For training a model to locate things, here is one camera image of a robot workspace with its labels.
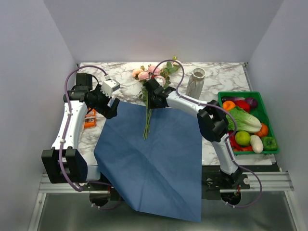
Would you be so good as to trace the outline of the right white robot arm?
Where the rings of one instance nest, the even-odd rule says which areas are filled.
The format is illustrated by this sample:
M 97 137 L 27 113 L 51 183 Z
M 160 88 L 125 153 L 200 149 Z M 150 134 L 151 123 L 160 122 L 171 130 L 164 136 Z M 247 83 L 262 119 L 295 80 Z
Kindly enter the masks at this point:
M 164 89 L 154 78 L 143 85 L 147 90 L 149 108 L 175 108 L 197 118 L 204 139 L 212 143 L 220 162 L 218 185 L 231 189 L 239 183 L 242 170 L 235 163 L 228 133 L 226 111 L 215 100 L 204 102 L 179 94 L 175 88 Z

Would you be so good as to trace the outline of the blue wrapping paper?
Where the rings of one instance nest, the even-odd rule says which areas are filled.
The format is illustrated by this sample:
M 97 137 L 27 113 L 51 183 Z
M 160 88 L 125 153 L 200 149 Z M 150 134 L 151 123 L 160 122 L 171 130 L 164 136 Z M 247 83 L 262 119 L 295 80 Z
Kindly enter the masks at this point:
M 120 102 L 94 149 L 100 172 L 134 210 L 201 221 L 202 136 L 181 110 L 154 109 L 143 137 L 146 108 Z

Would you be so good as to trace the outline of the pink flower bouquet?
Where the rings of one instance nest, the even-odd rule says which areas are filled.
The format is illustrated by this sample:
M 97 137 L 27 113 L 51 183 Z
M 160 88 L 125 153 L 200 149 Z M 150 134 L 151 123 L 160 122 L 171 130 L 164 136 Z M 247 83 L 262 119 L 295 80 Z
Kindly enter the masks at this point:
M 166 88 L 170 84 L 170 77 L 171 71 L 169 68 L 165 67 L 160 69 L 155 67 L 155 65 L 148 65 L 146 69 L 143 65 L 140 68 L 135 68 L 132 71 L 132 77 L 141 83 L 141 91 L 138 93 L 139 98 L 143 100 L 146 106 L 146 123 L 143 132 L 143 138 L 146 140 L 150 133 L 150 120 L 152 115 L 152 109 L 150 108 L 150 95 L 148 90 L 145 87 L 145 84 L 151 80 L 161 80 L 161 85 Z

